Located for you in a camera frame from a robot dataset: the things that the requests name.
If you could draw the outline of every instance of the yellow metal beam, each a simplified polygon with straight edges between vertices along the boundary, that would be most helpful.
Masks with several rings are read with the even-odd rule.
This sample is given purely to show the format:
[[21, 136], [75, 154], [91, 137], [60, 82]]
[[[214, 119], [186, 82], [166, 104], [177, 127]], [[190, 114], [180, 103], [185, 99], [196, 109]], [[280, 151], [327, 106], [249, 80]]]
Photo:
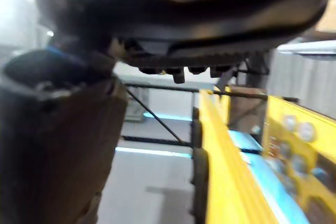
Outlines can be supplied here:
[[209, 155], [207, 224], [278, 223], [239, 149], [232, 142], [218, 98], [200, 91], [202, 148]]

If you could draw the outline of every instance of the blue panel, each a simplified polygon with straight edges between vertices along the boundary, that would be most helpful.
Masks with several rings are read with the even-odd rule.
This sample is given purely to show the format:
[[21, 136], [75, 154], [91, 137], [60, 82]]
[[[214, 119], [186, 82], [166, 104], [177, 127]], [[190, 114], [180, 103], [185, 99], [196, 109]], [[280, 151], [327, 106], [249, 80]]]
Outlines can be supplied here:
[[302, 209], [287, 194], [284, 186], [263, 157], [255, 154], [245, 154], [250, 161], [248, 167], [260, 185], [262, 193], [278, 218], [279, 223], [309, 224]]
[[229, 131], [230, 137], [234, 144], [241, 149], [261, 151], [262, 147], [257, 141], [248, 133], [239, 131]]

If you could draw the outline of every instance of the round gauge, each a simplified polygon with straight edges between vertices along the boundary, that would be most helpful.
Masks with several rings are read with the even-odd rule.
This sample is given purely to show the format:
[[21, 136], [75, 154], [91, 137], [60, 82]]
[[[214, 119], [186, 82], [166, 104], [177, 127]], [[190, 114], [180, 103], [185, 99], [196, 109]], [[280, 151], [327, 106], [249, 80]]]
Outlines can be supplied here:
[[301, 155], [295, 155], [292, 159], [292, 166], [295, 172], [300, 175], [306, 175], [308, 173], [308, 163], [305, 157]]
[[285, 115], [283, 120], [284, 125], [288, 131], [294, 132], [296, 130], [297, 120], [294, 115]]
[[277, 159], [275, 161], [275, 170], [280, 173], [280, 174], [287, 174], [287, 167], [286, 167], [286, 163], [282, 160]]
[[294, 179], [290, 177], [286, 177], [283, 180], [284, 187], [287, 191], [287, 193], [292, 197], [296, 198], [298, 196], [298, 190], [297, 190], [297, 185]]
[[305, 142], [312, 142], [315, 137], [315, 128], [311, 123], [300, 123], [299, 136]]
[[291, 156], [291, 148], [290, 148], [290, 144], [289, 143], [287, 143], [287, 142], [280, 143], [280, 154], [284, 158], [290, 158], [290, 156]]

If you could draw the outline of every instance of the yellow machine panel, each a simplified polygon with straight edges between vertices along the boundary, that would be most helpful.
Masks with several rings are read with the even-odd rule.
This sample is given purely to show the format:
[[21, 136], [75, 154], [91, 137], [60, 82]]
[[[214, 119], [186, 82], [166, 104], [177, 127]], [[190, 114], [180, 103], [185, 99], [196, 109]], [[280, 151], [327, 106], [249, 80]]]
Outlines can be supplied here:
[[263, 157], [311, 224], [336, 223], [336, 121], [269, 97]]

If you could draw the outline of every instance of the blue light strip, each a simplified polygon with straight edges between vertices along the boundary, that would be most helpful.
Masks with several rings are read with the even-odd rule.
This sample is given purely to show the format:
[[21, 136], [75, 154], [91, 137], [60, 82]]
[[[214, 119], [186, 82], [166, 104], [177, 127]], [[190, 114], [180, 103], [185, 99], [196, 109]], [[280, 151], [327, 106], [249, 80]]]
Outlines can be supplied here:
[[260, 186], [278, 222], [281, 224], [309, 224], [303, 210], [287, 193], [283, 184], [263, 157], [249, 153], [245, 153], [245, 155], [248, 156], [252, 163], [248, 168]]
[[[149, 112], [143, 113], [146, 118], [154, 118]], [[180, 121], [188, 121], [191, 122], [191, 118], [186, 116], [177, 116], [177, 115], [164, 115], [164, 114], [156, 114], [156, 116], [160, 119], [170, 119], [170, 120], [180, 120]]]
[[230, 137], [234, 144], [241, 149], [263, 150], [258, 142], [248, 133], [229, 130]]
[[135, 148], [125, 148], [125, 147], [116, 147], [115, 150], [118, 152], [142, 153], [142, 154], [151, 154], [151, 155], [159, 155], [159, 156], [191, 158], [190, 154], [178, 153], [178, 152], [155, 151], [155, 150], [145, 150], [145, 149], [135, 149]]

